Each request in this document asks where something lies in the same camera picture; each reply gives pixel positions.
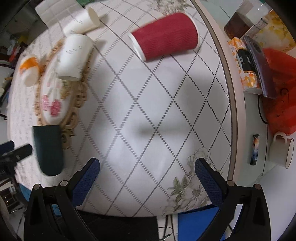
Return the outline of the dark green cup yellow inside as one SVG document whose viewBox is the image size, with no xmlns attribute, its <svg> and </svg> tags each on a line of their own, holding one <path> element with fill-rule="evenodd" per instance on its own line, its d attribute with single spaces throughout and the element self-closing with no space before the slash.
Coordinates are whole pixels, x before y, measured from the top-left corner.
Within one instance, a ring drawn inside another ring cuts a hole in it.
<svg viewBox="0 0 296 241">
<path fill-rule="evenodd" d="M 33 126 L 32 128 L 41 171 L 47 176 L 59 175 L 64 168 L 60 126 Z"/>
</svg>

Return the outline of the orange and white cup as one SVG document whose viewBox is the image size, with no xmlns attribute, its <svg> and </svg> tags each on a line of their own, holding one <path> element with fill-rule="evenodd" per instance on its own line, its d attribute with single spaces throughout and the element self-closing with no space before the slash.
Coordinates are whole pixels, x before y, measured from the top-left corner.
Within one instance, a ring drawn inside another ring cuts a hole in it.
<svg viewBox="0 0 296 241">
<path fill-rule="evenodd" d="M 25 56 L 21 61 L 19 73 L 21 80 L 26 87 L 35 85 L 40 76 L 39 60 L 37 56 Z"/>
</svg>

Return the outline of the white paper cup with calligraphy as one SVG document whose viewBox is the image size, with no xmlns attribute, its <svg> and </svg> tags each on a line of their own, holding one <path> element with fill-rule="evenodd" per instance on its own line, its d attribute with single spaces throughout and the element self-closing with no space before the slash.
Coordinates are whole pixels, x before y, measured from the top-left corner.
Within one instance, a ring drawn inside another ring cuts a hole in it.
<svg viewBox="0 0 296 241">
<path fill-rule="evenodd" d="M 58 77 L 79 81 L 92 49 L 93 40 L 86 35 L 70 34 L 66 37 L 56 69 Z"/>
</svg>

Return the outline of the white paper cup lying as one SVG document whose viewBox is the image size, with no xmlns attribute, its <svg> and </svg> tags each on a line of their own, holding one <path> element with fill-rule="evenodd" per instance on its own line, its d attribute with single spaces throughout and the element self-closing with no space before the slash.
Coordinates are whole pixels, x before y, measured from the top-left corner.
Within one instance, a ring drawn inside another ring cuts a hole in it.
<svg viewBox="0 0 296 241">
<path fill-rule="evenodd" d="M 99 28 L 100 18 L 93 8 L 84 9 L 63 29 L 64 35 L 85 34 Z"/>
</svg>

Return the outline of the red corrugated paper cup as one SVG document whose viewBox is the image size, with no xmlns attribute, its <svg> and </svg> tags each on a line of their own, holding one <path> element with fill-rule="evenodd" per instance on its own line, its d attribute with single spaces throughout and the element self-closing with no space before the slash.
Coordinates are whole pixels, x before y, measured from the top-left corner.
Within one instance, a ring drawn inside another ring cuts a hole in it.
<svg viewBox="0 0 296 241">
<path fill-rule="evenodd" d="M 150 22 L 130 33 L 132 46 L 142 61 L 154 60 L 201 44 L 198 27 L 191 16 L 178 12 Z"/>
</svg>

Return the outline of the white enamel mug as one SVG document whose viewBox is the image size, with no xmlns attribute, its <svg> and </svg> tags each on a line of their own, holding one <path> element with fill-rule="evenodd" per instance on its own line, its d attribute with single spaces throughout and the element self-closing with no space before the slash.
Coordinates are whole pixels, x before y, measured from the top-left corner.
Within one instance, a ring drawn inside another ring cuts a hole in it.
<svg viewBox="0 0 296 241">
<path fill-rule="evenodd" d="M 269 160 L 288 169 L 292 162 L 295 141 L 283 132 L 277 132 L 269 148 Z"/>
</svg>

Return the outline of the orange plastic bag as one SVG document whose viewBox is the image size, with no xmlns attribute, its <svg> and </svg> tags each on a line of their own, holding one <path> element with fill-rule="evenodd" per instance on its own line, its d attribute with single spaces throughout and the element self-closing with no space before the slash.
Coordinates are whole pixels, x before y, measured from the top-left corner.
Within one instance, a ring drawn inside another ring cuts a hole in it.
<svg viewBox="0 0 296 241">
<path fill-rule="evenodd" d="M 278 50 L 265 48 L 276 98 L 263 98 L 263 111 L 272 134 L 295 133 L 295 58 Z"/>
</svg>

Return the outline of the orange floral tissue box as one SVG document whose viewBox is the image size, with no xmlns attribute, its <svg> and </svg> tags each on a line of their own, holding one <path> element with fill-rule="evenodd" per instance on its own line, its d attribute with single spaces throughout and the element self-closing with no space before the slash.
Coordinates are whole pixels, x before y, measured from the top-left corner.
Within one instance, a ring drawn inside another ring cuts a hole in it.
<svg viewBox="0 0 296 241">
<path fill-rule="evenodd" d="M 255 63 L 246 44 L 241 39 L 234 37 L 228 42 L 228 45 L 236 63 L 243 91 L 250 94 L 262 94 Z"/>
</svg>

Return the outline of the black pouch on tissue box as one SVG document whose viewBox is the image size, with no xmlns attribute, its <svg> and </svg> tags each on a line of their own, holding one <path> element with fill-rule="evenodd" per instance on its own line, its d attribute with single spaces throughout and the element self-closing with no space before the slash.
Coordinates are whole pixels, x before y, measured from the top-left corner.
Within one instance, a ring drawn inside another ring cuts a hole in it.
<svg viewBox="0 0 296 241">
<path fill-rule="evenodd" d="M 239 48 L 236 51 L 236 58 L 238 61 L 239 68 L 244 73 L 256 73 L 254 60 L 252 59 L 252 56 L 247 49 Z"/>
</svg>

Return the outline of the brown jar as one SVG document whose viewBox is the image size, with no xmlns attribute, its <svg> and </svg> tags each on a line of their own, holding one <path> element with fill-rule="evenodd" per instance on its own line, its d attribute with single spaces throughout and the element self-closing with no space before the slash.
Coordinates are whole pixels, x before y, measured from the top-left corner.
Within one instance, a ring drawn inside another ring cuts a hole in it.
<svg viewBox="0 0 296 241">
<path fill-rule="evenodd" d="M 231 19 L 224 26 L 224 32 L 229 39 L 241 38 L 251 27 L 252 21 L 245 15 L 235 12 Z"/>
</svg>

